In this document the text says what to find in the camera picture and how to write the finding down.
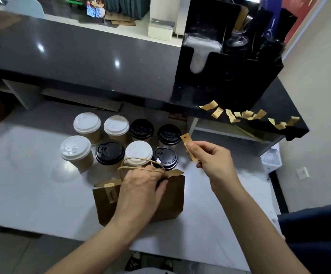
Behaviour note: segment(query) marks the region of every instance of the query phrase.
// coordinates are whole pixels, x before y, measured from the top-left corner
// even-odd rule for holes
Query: countertop
[[[230,89],[175,83],[179,54],[176,46],[26,16],[0,30],[0,78],[215,120],[199,105],[218,96],[227,108]],[[301,117],[278,78],[250,110],[261,108],[276,123]],[[309,131],[302,118],[278,130],[267,117],[237,125],[283,134],[287,140]],[[217,121],[230,123],[226,114]]]
[[[86,240],[102,228],[93,184],[117,173],[95,163],[80,174],[58,151],[66,137],[76,134],[75,116],[88,110],[102,122],[114,114],[44,101],[31,111],[18,107],[0,123],[0,226],[77,240]],[[130,121],[148,118],[155,125],[173,121],[166,112],[131,104],[124,104],[120,114]],[[231,150],[241,183],[278,228],[271,188],[260,158],[250,151],[252,143],[200,131],[194,132],[193,139]],[[180,155],[177,168],[186,177],[184,210],[176,219],[149,224],[131,249],[249,270],[207,176],[190,161],[183,145],[176,150]]]

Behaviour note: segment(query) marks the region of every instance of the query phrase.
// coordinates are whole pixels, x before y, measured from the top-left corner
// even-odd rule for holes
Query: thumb
[[[162,181],[157,190],[155,191],[155,205],[156,205],[156,209],[159,206],[159,203],[163,197],[163,194],[165,193],[165,189],[167,188],[167,184],[168,184],[168,180],[164,180]]]
[[[200,160],[200,161],[206,161],[209,153],[205,152],[204,149],[202,149],[200,146],[198,146],[196,143],[191,141],[187,144],[187,148]]]

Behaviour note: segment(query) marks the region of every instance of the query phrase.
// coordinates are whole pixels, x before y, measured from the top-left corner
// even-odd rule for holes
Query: shoe
[[[141,254],[139,252],[135,252],[128,260],[125,266],[125,271],[134,271],[140,268],[141,268]]]
[[[171,260],[167,259],[163,262],[162,266],[160,267],[161,270],[166,270],[173,272],[173,263]]]

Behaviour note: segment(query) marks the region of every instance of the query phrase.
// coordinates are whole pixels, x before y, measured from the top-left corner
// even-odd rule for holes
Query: paper bag
[[[167,178],[167,188],[151,222],[174,219],[183,211],[185,177],[181,175],[183,172],[179,170],[171,170],[168,172],[172,172],[172,175],[175,176]],[[112,180],[106,183],[113,183],[117,196],[120,194],[121,180]],[[96,184],[95,186],[99,188],[93,189],[98,221],[103,226],[111,220],[117,206],[117,202],[110,202],[104,184],[105,183]]]

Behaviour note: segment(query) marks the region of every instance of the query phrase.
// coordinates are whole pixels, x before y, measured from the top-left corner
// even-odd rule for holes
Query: red poster
[[[289,42],[291,37],[300,27],[301,23],[308,15],[311,8],[315,5],[317,0],[283,0],[282,7],[291,11],[298,18],[295,25],[291,28],[290,32],[287,34],[285,43]]]

